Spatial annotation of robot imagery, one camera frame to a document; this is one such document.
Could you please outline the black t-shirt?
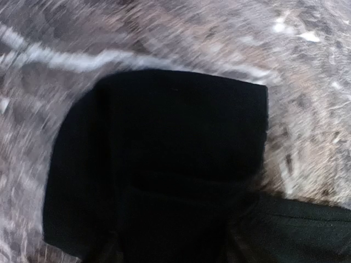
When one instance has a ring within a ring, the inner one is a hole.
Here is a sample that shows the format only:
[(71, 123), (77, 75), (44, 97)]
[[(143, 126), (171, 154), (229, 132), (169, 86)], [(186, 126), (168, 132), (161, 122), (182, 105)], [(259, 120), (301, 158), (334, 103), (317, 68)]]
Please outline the black t-shirt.
[(263, 85), (102, 78), (55, 139), (44, 241), (83, 262), (350, 262), (350, 211), (250, 190), (267, 127)]

